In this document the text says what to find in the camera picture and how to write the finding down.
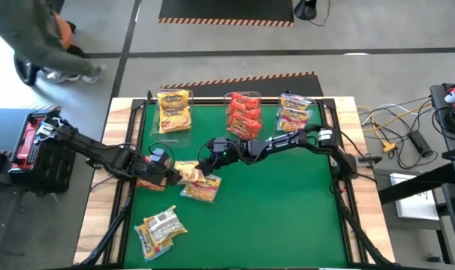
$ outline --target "striped hazard tape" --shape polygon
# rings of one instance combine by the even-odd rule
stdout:
[[[0,151],[0,154],[6,156],[6,157],[8,157],[8,158],[11,158],[12,152],[11,152],[11,151],[4,151],[4,150],[1,150],[1,151]]]
[[[221,84],[221,83],[238,83],[238,82],[246,82],[246,81],[253,81],[253,80],[267,80],[267,79],[278,79],[278,78],[288,78],[288,77],[299,77],[299,76],[316,76],[316,72],[296,72],[296,73],[281,73],[281,74],[273,74],[273,75],[263,75],[263,76],[249,76],[243,78],[235,78],[235,79],[214,79],[214,80],[207,80],[202,82],[185,82],[185,83],[177,83],[171,85],[163,85],[161,89],[175,89],[181,87],[189,87],[189,86],[205,86],[205,85],[213,85],[213,84]]]
[[[25,105],[17,107],[16,109],[28,109],[28,110],[54,110],[59,106],[53,105]]]
[[[293,27],[294,22],[264,19],[200,19],[200,18],[159,18],[160,23],[209,24],[225,26],[278,26]]]

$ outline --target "black floor mat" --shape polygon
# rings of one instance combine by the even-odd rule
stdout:
[[[195,97],[222,97],[229,92],[255,91],[263,97],[277,97],[290,91],[307,97],[323,97],[321,84],[314,72],[284,73],[236,79],[216,79],[163,85],[162,89],[189,89]]]
[[[292,0],[164,0],[160,23],[293,26]]]

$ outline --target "gray floor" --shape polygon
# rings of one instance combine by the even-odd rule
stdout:
[[[133,4],[134,0],[70,0],[61,15],[78,25],[75,41],[86,52],[120,53]],[[454,0],[332,0],[331,15],[323,28],[299,20],[293,28],[158,24],[160,5],[161,0],[141,2],[131,52],[455,47]],[[326,0],[319,1],[318,21],[324,18],[326,6]],[[53,85],[39,79],[30,89],[17,79],[11,58],[12,51],[0,40],[0,107],[62,105],[65,117],[81,132],[101,138],[118,59],[96,59],[108,66],[99,84]],[[432,84],[455,82],[455,53],[130,58],[119,96],[144,97],[147,90],[164,84],[300,71],[316,71],[326,96],[354,96],[358,105],[374,108],[425,97]],[[379,116],[380,122],[386,119],[388,116]],[[406,118],[413,120],[412,115]],[[393,129],[406,132],[400,124],[393,124]],[[421,119],[420,130],[434,150],[445,151],[429,116]],[[379,142],[366,141],[372,154],[385,156]],[[405,162],[411,163],[415,157],[414,149],[407,146]],[[430,170],[444,162],[438,158],[417,170]],[[377,167],[398,169],[387,158]],[[59,196],[59,204],[50,197],[26,194],[13,215],[0,214],[0,233],[10,236],[4,237],[0,248],[0,269],[45,269],[72,262],[91,175],[78,158],[71,188]],[[3,206],[14,204],[14,191],[9,192],[2,195]],[[434,232],[388,229],[398,263],[455,269],[425,261],[428,255],[439,254]]]

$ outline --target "jeans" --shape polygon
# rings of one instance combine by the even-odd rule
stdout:
[[[0,0],[0,36],[21,60],[66,74],[92,76],[96,66],[61,45],[45,0]]]

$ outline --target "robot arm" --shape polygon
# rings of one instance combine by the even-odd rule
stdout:
[[[310,138],[317,139],[317,145],[310,143]],[[339,147],[334,139],[331,127],[313,125],[303,130],[269,138],[266,141],[237,142],[221,137],[211,139],[206,146],[209,149],[210,156],[202,160],[199,165],[204,175],[209,175],[213,170],[218,170],[238,161],[252,165],[271,154],[300,147],[315,154],[329,155],[337,164],[338,176],[343,179],[352,179],[357,176],[356,160],[351,154],[346,154]]]
[[[100,164],[121,181],[139,178],[160,185],[162,179],[167,177],[169,185],[176,185],[181,179],[177,170],[165,166],[169,155],[164,150],[154,150],[149,162],[146,162],[144,154],[132,149],[130,144],[104,145],[82,135],[67,120],[61,118],[58,111],[50,112],[42,121],[35,134],[34,144],[49,143],[50,140],[59,141],[87,156],[89,165]]]
[[[317,139],[316,145],[310,143],[309,139]],[[209,175],[213,170],[218,170],[221,167],[238,161],[252,165],[262,161],[271,154],[297,147],[308,149],[316,154],[329,155],[337,167],[336,178],[333,179],[333,187],[334,196],[339,204],[339,212],[349,223],[365,249],[377,264],[392,264],[382,256],[381,252],[369,240],[341,197],[338,181],[355,179],[357,177],[357,165],[354,156],[345,153],[336,143],[331,127],[320,125],[308,126],[303,130],[269,138],[264,142],[258,140],[237,142],[226,137],[221,137],[211,139],[206,146],[210,151],[210,156],[200,161],[198,165],[198,168],[203,171],[204,175]]]

